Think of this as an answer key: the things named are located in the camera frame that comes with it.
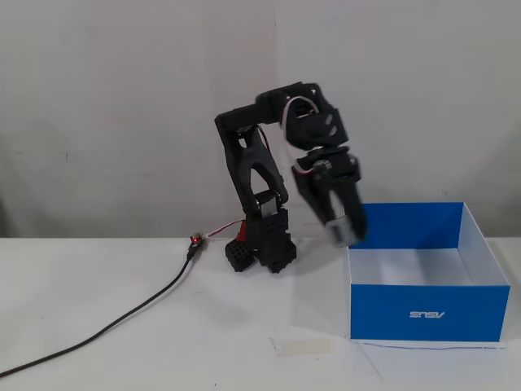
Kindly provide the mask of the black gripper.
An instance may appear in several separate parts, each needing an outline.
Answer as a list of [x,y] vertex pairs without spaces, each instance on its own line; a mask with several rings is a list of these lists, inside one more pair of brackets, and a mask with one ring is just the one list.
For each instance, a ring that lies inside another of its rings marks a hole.
[[315,147],[296,159],[292,171],[298,187],[310,187],[299,188],[298,192],[323,226],[335,219],[335,212],[330,196],[320,190],[339,187],[338,195],[352,233],[350,244],[366,238],[367,216],[356,186],[361,179],[360,165],[349,147]]

